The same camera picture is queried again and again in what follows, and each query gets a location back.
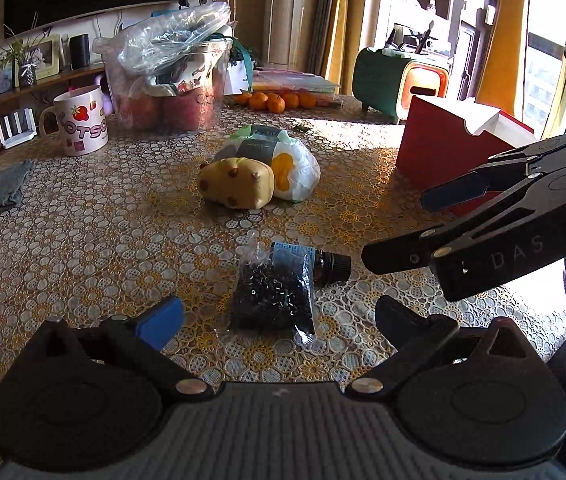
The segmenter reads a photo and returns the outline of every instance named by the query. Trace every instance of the white mug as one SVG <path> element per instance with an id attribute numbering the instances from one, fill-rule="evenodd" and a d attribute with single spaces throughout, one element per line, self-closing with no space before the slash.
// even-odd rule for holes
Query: white mug
<path id="1" fill-rule="evenodd" d="M 103 92 L 100 86 L 77 88 L 54 99 L 41 114 L 39 132 L 47 137 L 45 116 L 53 113 L 61 134 L 65 155 L 79 156 L 95 152 L 108 143 Z"/>

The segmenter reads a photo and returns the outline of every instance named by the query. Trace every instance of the black bottle cap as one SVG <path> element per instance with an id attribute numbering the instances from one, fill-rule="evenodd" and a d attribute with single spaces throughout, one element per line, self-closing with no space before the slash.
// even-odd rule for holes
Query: black bottle cap
<path id="1" fill-rule="evenodd" d="M 328 283 L 346 282 L 352 274 L 352 258 L 344 254 L 332 254 L 332 272 Z"/>

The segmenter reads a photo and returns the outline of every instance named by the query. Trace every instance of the red box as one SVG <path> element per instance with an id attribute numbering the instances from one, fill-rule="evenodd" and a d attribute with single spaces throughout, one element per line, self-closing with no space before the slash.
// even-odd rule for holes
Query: red box
<path id="1" fill-rule="evenodd" d="M 425 191 L 485 164 L 492 155 L 536 141 L 533 129 L 498 108 L 468 100 L 415 96 L 396 168 Z M 461 216 L 496 195 L 488 192 L 450 210 Z"/>

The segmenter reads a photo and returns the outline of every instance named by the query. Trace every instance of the black speaker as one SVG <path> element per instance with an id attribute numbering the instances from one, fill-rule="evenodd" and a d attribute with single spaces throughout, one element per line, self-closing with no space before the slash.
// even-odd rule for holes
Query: black speaker
<path id="1" fill-rule="evenodd" d="M 90 65 L 90 35 L 81 34 L 70 38 L 70 59 L 72 69 L 83 68 Z"/>

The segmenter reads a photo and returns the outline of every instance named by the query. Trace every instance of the floral lace tablecloth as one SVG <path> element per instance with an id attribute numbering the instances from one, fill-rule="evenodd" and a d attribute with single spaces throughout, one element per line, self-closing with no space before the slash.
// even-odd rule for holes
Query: floral lace tablecloth
<path id="1" fill-rule="evenodd" d="M 250 123 L 293 130 L 316 155 L 322 178 L 310 200 L 274 200 L 249 212 L 202 202 L 200 163 Z M 394 173 L 402 128 L 362 114 L 352 98 L 341 110 L 282 115 L 226 107 L 212 131 L 165 141 L 118 136 L 113 121 L 110 131 L 109 144 L 91 155 L 63 157 L 39 139 L 0 156 L 0 168 L 37 160 L 21 208 L 0 216 L 0 378 L 50 314 L 89 326 L 114 313 L 136 316 L 167 294 L 182 298 L 186 314 L 164 353 L 214 385 L 349 383 L 393 351 L 374 325 L 381 294 L 461 324 L 510 316 L 545 359 L 566 338 L 566 308 L 531 310 L 505 287 L 448 303 L 429 270 L 374 276 L 364 269 L 365 243 L 446 218 L 423 211 L 418 193 Z M 319 339 L 309 351 L 292 339 L 215 335 L 214 319 L 227 309 L 236 261 L 252 235 L 354 258 L 347 284 L 317 292 Z"/>

